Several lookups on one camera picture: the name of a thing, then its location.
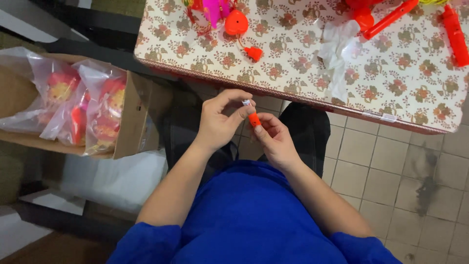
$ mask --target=person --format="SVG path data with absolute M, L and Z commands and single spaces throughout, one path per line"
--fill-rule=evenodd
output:
M 252 106 L 223 114 L 245 99 Z M 325 112 L 293 102 L 280 119 L 257 113 L 262 125 L 250 129 L 265 155 L 231 162 L 199 186 L 211 156 L 255 105 L 237 89 L 203 103 L 197 136 L 108 263 L 400 263 L 320 178 L 330 135 Z

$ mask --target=table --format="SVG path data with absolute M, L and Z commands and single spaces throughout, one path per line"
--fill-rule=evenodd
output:
M 465 5 L 456 7 L 466 34 L 468 3 L 465 0 Z M 398 5 L 400 1 L 392 0 L 378 4 L 373 15 L 380 20 Z M 198 25 L 190 22 L 182 2 L 175 0 L 147 0 L 134 54 L 155 70 L 305 102 L 347 116 L 426 134 L 457 130 L 469 69 L 454 66 L 441 22 L 442 7 L 418 5 L 368 42 L 356 38 L 348 47 L 352 61 L 344 76 L 347 101 L 331 96 L 330 74 L 317 57 L 324 24 L 349 19 L 350 10 L 343 1 L 239 0 L 237 9 L 250 23 L 242 37 L 244 45 L 264 51 L 259 62 L 246 57 L 223 26 L 198 37 Z M 200 13 L 195 14 L 199 24 L 206 23 Z

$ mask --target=cardboard box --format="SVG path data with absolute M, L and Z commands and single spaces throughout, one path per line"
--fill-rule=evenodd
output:
M 70 64 L 88 59 L 68 54 L 41 55 Z M 93 157 L 118 159 L 159 148 L 159 132 L 154 121 L 158 120 L 171 105 L 173 99 L 171 86 L 164 80 L 156 84 L 136 73 L 126 72 L 124 107 L 114 153 Z M 1 66 L 0 83 L 0 118 L 24 111 L 38 95 L 32 82 Z M 65 146 L 58 141 L 41 139 L 37 134 L 0 130 L 0 140 L 61 153 L 82 155 L 84 152 L 84 147 Z

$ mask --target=orange heart toy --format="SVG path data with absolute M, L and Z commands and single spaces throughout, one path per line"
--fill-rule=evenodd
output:
M 233 36 L 244 34 L 248 31 L 247 17 L 239 10 L 233 10 L 225 20 L 225 31 Z

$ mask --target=orange plastic piece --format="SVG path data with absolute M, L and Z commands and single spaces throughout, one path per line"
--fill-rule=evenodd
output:
M 250 114 L 248 116 L 249 122 L 251 123 L 252 127 L 256 127 L 261 124 L 261 121 L 259 120 L 259 117 L 257 116 L 256 113 Z
M 256 47 L 245 47 L 244 51 L 248 53 L 248 56 L 253 58 L 256 62 L 258 62 L 262 55 L 262 49 Z
M 360 25 L 360 31 L 367 31 L 375 24 L 369 8 L 361 8 L 353 13 L 353 19 Z
M 225 20 L 225 31 L 233 36 L 244 34 L 248 31 L 247 17 L 239 10 L 233 10 Z
M 469 53 L 466 42 L 464 41 L 464 33 L 461 31 L 461 24 L 459 24 L 456 11 L 449 5 L 445 5 L 443 23 L 448 32 L 449 43 L 451 44 L 451 48 L 453 48 L 458 67 L 469 65 Z
M 376 34 L 380 33 L 384 28 L 394 23 L 394 21 L 398 20 L 403 15 L 410 12 L 414 7 L 418 4 L 418 0 L 408 0 L 402 3 L 398 8 L 396 8 L 393 12 L 389 13 L 389 15 L 385 16 L 383 20 L 376 23 L 376 25 L 372 26 L 370 29 L 363 33 L 363 37 L 365 39 L 370 40 Z

